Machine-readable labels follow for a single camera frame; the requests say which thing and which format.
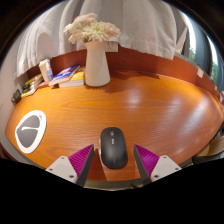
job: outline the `flower arrangement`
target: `flower arrangement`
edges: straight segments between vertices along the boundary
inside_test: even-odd
[[[111,23],[97,22],[97,15],[88,13],[86,15],[78,16],[73,23],[68,24],[64,33],[69,31],[71,36],[68,39],[72,44],[78,40],[83,40],[84,43],[90,41],[108,41],[110,37],[119,37],[121,31]]]

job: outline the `white object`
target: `white object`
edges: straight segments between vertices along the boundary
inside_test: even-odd
[[[46,69],[47,69],[47,78],[48,78],[48,81],[51,81],[53,79],[53,72],[51,70],[50,61],[48,61],[46,63]]]
[[[37,131],[37,135],[36,135],[34,141],[32,142],[32,144],[29,147],[26,147],[22,143],[24,140],[22,140],[21,137],[17,134],[17,130],[19,128],[21,128],[21,125],[32,116],[35,116],[39,119],[39,127],[37,127],[37,128],[34,128],[32,126],[31,127],[29,127],[29,126],[22,127],[21,131],[32,130],[32,129]],[[46,124],[47,124],[46,115],[42,111],[39,111],[39,110],[31,111],[21,119],[21,121],[19,122],[19,124],[16,127],[15,137],[16,137],[16,142],[19,146],[19,149],[22,152],[29,154],[29,153],[32,153],[37,148],[37,146],[40,144],[40,142],[43,138],[43,135],[44,135],[44,132],[46,129]]]
[[[60,156],[46,171],[72,183],[76,183],[78,179],[77,173],[66,156]]]
[[[105,51],[106,52],[118,52],[118,43],[115,41],[108,41]]]
[[[202,78],[203,77],[203,74],[204,74],[204,72],[199,68],[198,69],[198,76],[200,77],[200,78]]]
[[[110,73],[105,54],[105,41],[90,41],[85,43],[87,48],[85,83],[98,87],[110,82]]]
[[[44,78],[44,81],[45,82],[51,81],[53,78],[53,74],[52,74],[52,70],[50,67],[50,60],[45,59],[45,60],[41,61],[39,63],[39,68],[40,68],[41,74]]]
[[[154,170],[152,171],[150,178],[152,182],[154,182],[179,170],[181,170],[180,166],[178,166],[167,155],[163,155],[159,157],[159,160]]]

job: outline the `curtain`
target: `curtain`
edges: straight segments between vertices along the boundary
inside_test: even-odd
[[[23,32],[16,58],[16,76],[41,60],[84,49],[82,41],[71,44],[66,25],[78,15],[97,14],[97,21],[110,22],[121,30],[111,38],[122,47],[172,60],[180,52],[187,26],[178,10],[160,0],[70,0],[47,10]]]

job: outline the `table surface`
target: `table surface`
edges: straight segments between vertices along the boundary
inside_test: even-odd
[[[15,128],[25,114],[41,110],[47,128],[38,148],[24,154],[47,168],[58,157],[70,156],[94,144],[88,180],[123,181],[139,178],[134,144],[180,164],[198,153],[223,122],[222,105],[209,92],[167,76],[134,71],[110,71],[111,81],[92,88],[76,86],[38,89],[15,105],[5,134],[20,151]],[[128,162],[122,169],[105,167],[99,155],[101,131],[120,128]]]

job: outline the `black mouse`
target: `black mouse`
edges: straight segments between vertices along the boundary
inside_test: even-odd
[[[127,162],[124,134],[116,127],[105,128],[100,136],[101,159],[110,169],[123,167]]]

